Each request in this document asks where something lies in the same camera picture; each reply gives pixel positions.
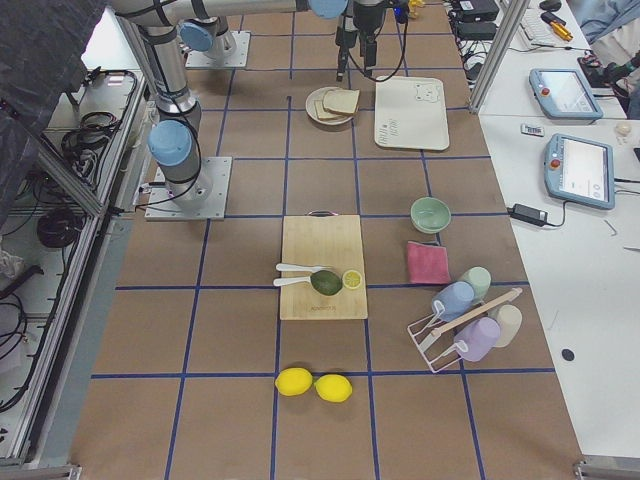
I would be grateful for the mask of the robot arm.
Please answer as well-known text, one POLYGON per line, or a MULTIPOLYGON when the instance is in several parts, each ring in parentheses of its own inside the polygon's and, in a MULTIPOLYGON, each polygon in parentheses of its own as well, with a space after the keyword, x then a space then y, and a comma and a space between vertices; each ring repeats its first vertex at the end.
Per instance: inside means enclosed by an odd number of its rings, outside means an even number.
POLYGON ((163 120, 182 118, 197 137, 201 106, 188 86, 186 67, 178 53, 185 36, 180 25, 214 29, 226 38, 224 26, 234 15, 311 11, 323 19, 336 19, 338 47, 336 80, 343 80, 351 50, 358 46, 364 62, 361 74, 372 77, 376 66, 377 36, 386 12, 407 9, 405 1, 112 1, 115 15, 134 25, 141 38, 141 54, 148 63, 156 87, 156 105, 163 120))
POLYGON ((224 17, 214 17, 208 21, 185 20, 179 26, 179 36, 191 51, 217 61, 226 59, 237 50, 236 41, 224 17))

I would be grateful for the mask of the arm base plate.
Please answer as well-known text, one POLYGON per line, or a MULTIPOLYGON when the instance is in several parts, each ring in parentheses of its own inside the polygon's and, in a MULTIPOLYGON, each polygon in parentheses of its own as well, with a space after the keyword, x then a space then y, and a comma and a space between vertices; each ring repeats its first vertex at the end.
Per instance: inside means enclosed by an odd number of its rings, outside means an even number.
POLYGON ((205 55, 191 51, 187 55, 186 68, 191 70, 203 70, 203 69, 243 69, 247 65, 248 50, 251 35, 248 31, 233 31, 229 30, 236 41, 237 50, 234 54, 227 57, 222 61, 217 61, 206 57, 205 55))
POLYGON ((162 185, 150 190, 146 200, 147 221, 196 221, 223 220, 225 216, 228 187, 232 170, 231 157, 204 157, 200 176, 195 185, 189 187, 166 183, 160 167, 156 168, 154 181, 162 185))

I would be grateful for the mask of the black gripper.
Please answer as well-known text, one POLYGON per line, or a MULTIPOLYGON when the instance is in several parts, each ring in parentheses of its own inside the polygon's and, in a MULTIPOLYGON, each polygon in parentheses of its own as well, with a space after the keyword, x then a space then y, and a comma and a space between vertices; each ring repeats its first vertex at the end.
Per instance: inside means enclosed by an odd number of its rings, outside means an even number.
POLYGON ((351 49, 359 41, 359 53, 364 68, 377 63, 377 32, 383 26, 386 1, 348 1, 338 17, 335 44, 338 47, 336 80, 342 81, 349 62, 351 49))

